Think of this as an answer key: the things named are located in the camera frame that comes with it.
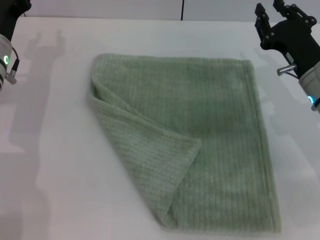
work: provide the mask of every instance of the towel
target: towel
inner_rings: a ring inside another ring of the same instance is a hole
[[[100,55],[97,118],[160,223],[279,232],[279,206],[248,60]]]

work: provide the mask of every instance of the blue led light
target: blue led light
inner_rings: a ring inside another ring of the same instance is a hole
[[[309,102],[310,102],[311,104],[314,104],[314,103],[315,103],[315,100],[314,100],[314,98],[313,98],[312,96],[308,96],[308,99],[309,99]]]

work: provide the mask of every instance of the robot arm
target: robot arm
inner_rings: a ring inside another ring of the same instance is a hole
[[[12,47],[11,39],[18,18],[30,8],[30,0],[0,0],[0,91],[5,79],[11,84],[17,82],[15,75],[20,60],[17,52]],[[16,54],[16,60],[11,72],[7,73],[12,51]]]
[[[277,50],[284,56],[289,65],[278,69],[278,75],[289,74],[299,79],[312,104],[311,109],[320,113],[320,46],[311,36],[311,28],[317,20],[295,4],[285,5],[283,0],[274,0],[273,7],[286,20],[271,27],[265,8],[261,3],[257,4],[255,28],[260,46],[264,50]]]

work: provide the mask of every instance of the white table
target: white table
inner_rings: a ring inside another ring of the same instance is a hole
[[[320,25],[313,29],[320,42]],[[256,70],[281,235],[320,236],[320,115],[252,22],[20,18],[18,83],[0,93],[1,240],[256,240],[160,228],[88,105],[102,53],[250,59]]]

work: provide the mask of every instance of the towel fold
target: towel fold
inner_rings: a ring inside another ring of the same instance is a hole
[[[91,78],[99,122],[164,226],[280,231],[251,62],[106,54]]]

